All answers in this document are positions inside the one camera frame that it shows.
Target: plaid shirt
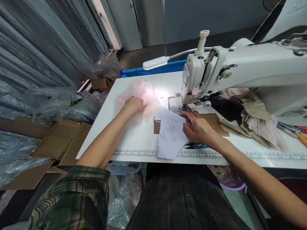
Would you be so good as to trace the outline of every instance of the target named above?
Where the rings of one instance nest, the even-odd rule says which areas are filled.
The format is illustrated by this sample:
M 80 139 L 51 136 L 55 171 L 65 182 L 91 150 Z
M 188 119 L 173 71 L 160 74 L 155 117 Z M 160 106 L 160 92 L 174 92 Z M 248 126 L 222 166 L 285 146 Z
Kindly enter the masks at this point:
M 73 166 L 39 199 L 29 229 L 105 229 L 109 176 L 107 170 Z
M 40 198 L 29 229 L 106 229 L 110 173 L 74 166 Z M 236 229 L 249 227 L 223 191 L 197 173 L 150 179 L 126 229 Z

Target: pink tulle bundle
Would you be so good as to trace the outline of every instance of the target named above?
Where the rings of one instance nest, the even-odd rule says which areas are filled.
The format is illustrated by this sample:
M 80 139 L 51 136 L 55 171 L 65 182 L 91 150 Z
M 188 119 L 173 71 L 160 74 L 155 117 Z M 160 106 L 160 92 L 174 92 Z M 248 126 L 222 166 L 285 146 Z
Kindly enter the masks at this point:
M 156 113 L 160 103 L 154 88 L 149 81 L 139 78 L 130 82 L 129 88 L 117 97 L 115 115 L 119 113 L 126 101 L 132 96 L 143 99 L 143 106 L 145 106 L 142 113 L 143 118 L 149 118 Z

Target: sewing machine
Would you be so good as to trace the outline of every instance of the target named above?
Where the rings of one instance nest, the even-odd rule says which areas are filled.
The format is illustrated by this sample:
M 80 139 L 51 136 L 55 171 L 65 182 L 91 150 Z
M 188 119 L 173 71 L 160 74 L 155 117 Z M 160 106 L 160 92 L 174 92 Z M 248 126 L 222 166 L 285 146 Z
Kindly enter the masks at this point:
M 170 58 L 195 51 L 188 55 L 183 70 L 183 110 L 188 104 L 210 106 L 210 94 L 234 87 L 274 87 L 273 90 L 270 88 L 269 94 L 259 95 L 274 115 L 287 111 L 286 107 L 302 99 L 302 90 L 306 95 L 306 85 L 302 90 L 294 91 L 278 87 L 307 83 L 307 33 L 292 34 L 287 39 L 259 45 L 242 38 L 230 48 L 204 47 L 208 35 L 208 30 L 200 32 L 197 49 L 143 63 L 143 68 L 149 70 L 167 64 Z M 287 91 L 291 91 L 290 100 Z

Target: scissors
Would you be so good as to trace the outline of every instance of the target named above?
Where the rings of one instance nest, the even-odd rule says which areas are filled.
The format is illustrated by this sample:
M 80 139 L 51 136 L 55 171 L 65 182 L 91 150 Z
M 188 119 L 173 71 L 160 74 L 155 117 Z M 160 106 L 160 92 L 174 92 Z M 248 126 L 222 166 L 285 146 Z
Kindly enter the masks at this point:
M 291 126 L 291 125 L 287 125 L 285 123 L 282 122 L 278 122 L 278 124 L 280 124 L 282 127 L 284 127 L 285 129 L 291 131 L 294 135 L 297 136 L 297 138 L 303 143 L 303 145 L 305 145 L 307 147 L 307 136 L 305 135 L 305 127 L 297 127 L 297 126 Z
M 203 145 L 201 143 L 195 142 L 195 143 L 188 143 L 186 144 L 189 147 L 186 147 L 185 149 L 205 149 L 208 148 L 208 146 Z

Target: blue tarp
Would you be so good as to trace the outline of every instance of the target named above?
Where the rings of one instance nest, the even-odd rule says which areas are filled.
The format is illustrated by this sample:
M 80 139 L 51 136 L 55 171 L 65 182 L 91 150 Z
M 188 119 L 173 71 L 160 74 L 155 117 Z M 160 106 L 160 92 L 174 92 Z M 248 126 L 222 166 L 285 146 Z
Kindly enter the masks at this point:
M 166 65 L 163 65 L 163 66 L 151 69 L 151 70 L 144 70 L 143 68 L 122 70 L 121 75 L 122 75 L 122 78 L 124 78 L 124 77 L 135 77 L 135 76 L 142 76 L 142 75 L 183 71 L 185 62 L 186 60 L 169 62 Z

